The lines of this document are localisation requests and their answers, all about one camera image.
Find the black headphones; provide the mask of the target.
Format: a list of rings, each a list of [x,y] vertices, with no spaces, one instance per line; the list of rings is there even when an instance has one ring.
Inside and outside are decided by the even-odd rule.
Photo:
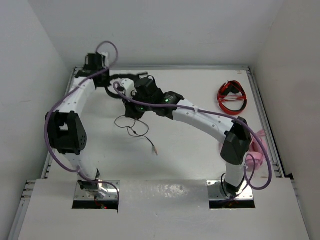
[[[131,74],[131,73],[125,73],[125,74],[114,74],[114,75],[108,75],[106,77],[106,86],[105,91],[107,93],[108,96],[110,96],[113,99],[120,99],[121,97],[114,92],[111,92],[109,90],[109,87],[112,86],[112,82],[113,81],[118,81],[118,82],[123,82],[125,80],[129,80],[129,83],[135,83],[136,81],[138,81],[139,79],[141,79],[142,77],[146,77],[148,75],[148,72],[141,72],[141,73],[137,73],[137,74]]]

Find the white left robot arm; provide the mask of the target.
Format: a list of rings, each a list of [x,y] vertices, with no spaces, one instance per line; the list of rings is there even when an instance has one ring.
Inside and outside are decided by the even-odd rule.
[[[88,137],[81,115],[90,95],[108,86],[109,65],[108,53],[87,54],[68,93],[45,117],[45,141],[50,151],[56,150],[69,161],[67,170],[77,174],[80,189],[90,196],[98,195],[103,183],[99,170],[84,156]]]

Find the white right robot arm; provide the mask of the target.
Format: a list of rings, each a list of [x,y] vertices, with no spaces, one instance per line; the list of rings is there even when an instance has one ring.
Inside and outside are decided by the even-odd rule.
[[[188,124],[221,143],[220,156],[226,166],[222,188],[226,196],[236,195],[245,179],[244,158],[252,140],[245,119],[232,120],[197,109],[182,95],[163,92],[150,75],[138,80],[123,79],[117,90],[125,95],[123,103],[127,118],[139,120],[144,113],[154,112],[160,117]]]

